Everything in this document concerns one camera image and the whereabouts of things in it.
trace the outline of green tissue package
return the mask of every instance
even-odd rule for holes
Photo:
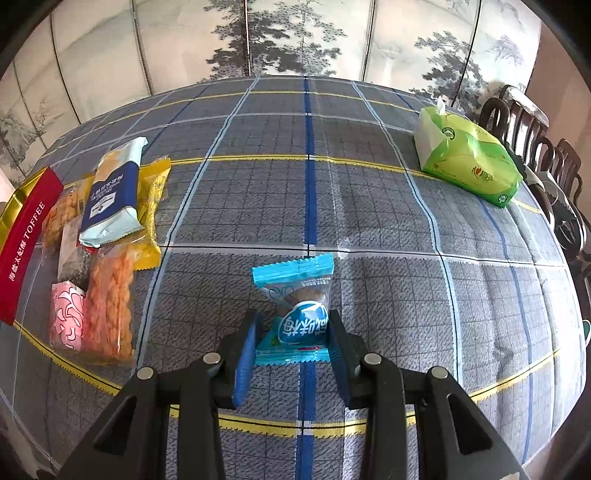
[[[489,132],[436,106],[421,109],[414,129],[421,170],[453,183],[497,207],[515,195],[522,176],[513,160]]]

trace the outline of wall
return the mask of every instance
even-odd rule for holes
[[[529,81],[519,0],[63,0],[0,80],[0,166],[19,184],[69,130],[206,79],[307,74],[444,96],[468,115]],[[250,60],[243,32],[248,19]]]
[[[579,207],[591,218],[591,92],[556,36],[542,25],[540,49],[527,96],[548,116],[548,138],[566,138],[581,157],[580,175],[586,188]]]
[[[9,201],[12,192],[14,192],[14,186],[8,180],[8,177],[0,170],[0,203]]]

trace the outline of dark snack bag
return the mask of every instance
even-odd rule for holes
[[[57,266],[57,281],[70,281],[84,291],[88,290],[90,264],[93,251],[78,243],[82,215],[67,222],[61,236],[60,260]]]
[[[277,304],[271,330],[256,347],[257,365],[330,361],[326,348],[332,254],[252,269],[252,279]]]

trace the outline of orange snack bag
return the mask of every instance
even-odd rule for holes
[[[90,271],[82,352],[93,363],[130,364],[134,358],[130,288],[138,253],[129,244],[101,248]]]
[[[51,208],[43,222],[43,249],[55,251],[61,244],[64,225],[84,212],[92,177],[77,181]]]

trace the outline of blue snack wrapper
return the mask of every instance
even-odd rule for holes
[[[256,347],[256,365],[329,362],[326,330],[332,254],[252,269],[252,279],[277,304],[278,316]]]
[[[100,247],[143,228],[136,208],[139,161],[147,144],[138,137],[100,159],[80,226],[82,245]]]

